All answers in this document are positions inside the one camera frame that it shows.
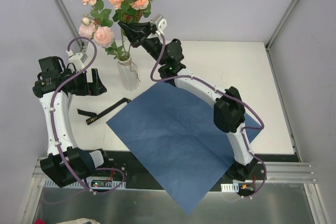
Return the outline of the black gold-lettered ribbon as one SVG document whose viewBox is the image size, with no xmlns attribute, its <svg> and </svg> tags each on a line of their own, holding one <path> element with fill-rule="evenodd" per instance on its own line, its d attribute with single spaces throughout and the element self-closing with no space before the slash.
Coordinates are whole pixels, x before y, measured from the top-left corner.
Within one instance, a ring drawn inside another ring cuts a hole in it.
<svg viewBox="0 0 336 224">
<path fill-rule="evenodd" d="M 121 100 L 119 100 L 118 102 L 116 102 L 115 104 L 113 104 L 112 106 L 108 107 L 107 109 L 103 110 L 100 113 L 94 113 L 94 112 L 89 112 L 89 111 L 84 111 L 84 110 L 77 110 L 77 113 L 79 115 L 83 115 L 88 117 L 86 119 L 86 124 L 90 125 L 94 122 L 96 122 L 97 120 L 99 120 L 100 118 L 104 117 L 105 115 L 107 115 L 108 113 L 110 113 L 111 111 L 113 111 L 114 109 L 116 109 L 117 107 L 119 107 L 120 105 L 124 104 L 124 103 L 130 103 L 131 99 L 128 98 L 122 98 Z"/>
</svg>

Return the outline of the blue wrapping paper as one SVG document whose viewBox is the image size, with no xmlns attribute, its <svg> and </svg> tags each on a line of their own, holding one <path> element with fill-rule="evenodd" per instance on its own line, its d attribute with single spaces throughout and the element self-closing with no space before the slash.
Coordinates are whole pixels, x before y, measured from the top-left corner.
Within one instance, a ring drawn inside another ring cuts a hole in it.
<svg viewBox="0 0 336 224">
<path fill-rule="evenodd" d="M 107 125 L 187 214 L 234 163 L 213 109 L 164 82 L 132 100 Z"/>
</svg>

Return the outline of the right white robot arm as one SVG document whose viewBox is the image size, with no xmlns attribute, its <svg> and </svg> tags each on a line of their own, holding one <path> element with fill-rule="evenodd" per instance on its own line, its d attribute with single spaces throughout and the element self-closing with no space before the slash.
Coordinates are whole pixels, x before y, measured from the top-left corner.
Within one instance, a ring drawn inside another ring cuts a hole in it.
<svg viewBox="0 0 336 224">
<path fill-rule="evenodd" d="M 181 41 L 173 39 L 168 44 L 160 41 L 167 27 L 166 19 L 118 24 L 132 47 L 143 47 L 156 61 L 153 70 L 159 72 L 161 81 L 192 93 L 213 108 L 214 124 L 226 133 L 234 151 L 234 163 L 226 172 L 227 176 L 241 182 L 250 178 L 258 161 L 245 135 L 246 110 L 239 91 L 234 87 L 223 89 L 208 84 L 182 64 Z"/>
</svg>

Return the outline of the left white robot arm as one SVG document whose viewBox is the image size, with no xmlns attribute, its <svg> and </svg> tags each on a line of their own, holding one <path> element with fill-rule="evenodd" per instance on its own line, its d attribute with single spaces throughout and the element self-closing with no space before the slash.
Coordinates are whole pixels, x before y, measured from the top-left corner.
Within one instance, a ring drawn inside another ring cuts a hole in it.
<svg viewBox="0 0 336 224">
<path fill-rule="evenodd" d="M 99 176 L 108 175 L 111 164 L 104 150 L 80 149 L 69 118 L 72 95 L 99 96 L 107 91 L 97 69 L 91 70 L 92 82 L 88 82 L 86 72 L 79 72 L 74 64 L 65 65 L 57 56 L 40 59 L 39 65 L 41 72 L 33 93 L 43 107 L 48 131 L 47 158 L 40 161 L 42 171 L 60 188 L 95 172 Z"/>
</svg>

